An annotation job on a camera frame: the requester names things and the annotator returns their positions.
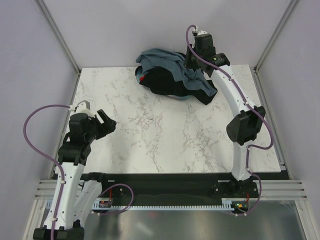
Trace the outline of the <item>grey-blue t shirt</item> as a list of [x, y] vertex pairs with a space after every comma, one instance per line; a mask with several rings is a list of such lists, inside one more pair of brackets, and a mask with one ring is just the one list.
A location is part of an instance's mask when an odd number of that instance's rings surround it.
[[207, 96], [214, 96], [218, 90], [205, 79], [201, 70], [186, 68], [185, 57], [181, 54], [160, 48], [143, 51], [135, 60], [142, 66], [142, 73], [147, 73], [154, 67], [162, 67], [170, 71], [175, 82], [183, 83], [187, 90], [203, 90]]

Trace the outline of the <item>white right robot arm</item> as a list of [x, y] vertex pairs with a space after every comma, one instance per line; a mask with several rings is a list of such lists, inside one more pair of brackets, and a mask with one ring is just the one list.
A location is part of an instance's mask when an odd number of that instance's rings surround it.
[[253, 172], [250, 168], [250, 149], [255, 147], [255, 140], [266, 124], [265, 108], [256, 105], [245, 93], [236, 79], [230, 62], [225, 54], [216, 53], [213, 37], [205, 31], [194, 32], [194, 43], [189, 36], [184, 65], [188, 69], [200, 70], [218, 87], [225, 97], [233, 118], [226, 126], [226, 133], [233, 143], [232, 182], [229, 191], [235, 197], [247, 191], [245, 181]]

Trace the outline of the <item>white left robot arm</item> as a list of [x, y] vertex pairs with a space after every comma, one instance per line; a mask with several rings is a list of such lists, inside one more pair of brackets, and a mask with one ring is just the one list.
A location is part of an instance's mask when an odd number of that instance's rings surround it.
[[81, 193], [79, 183], [91, 153], [93, 141], [116, 129], [116, 121], [99, 109], [97, 113], [80, 110], [70, 116], [69, 131], [58, 150], [59, 173], [53, 200], [43, 226], [33, 232], [35, 240], [82, 240], [86, 219], [96, 198], [106, 196], [110, 185], [101, 173], [86, 180]]

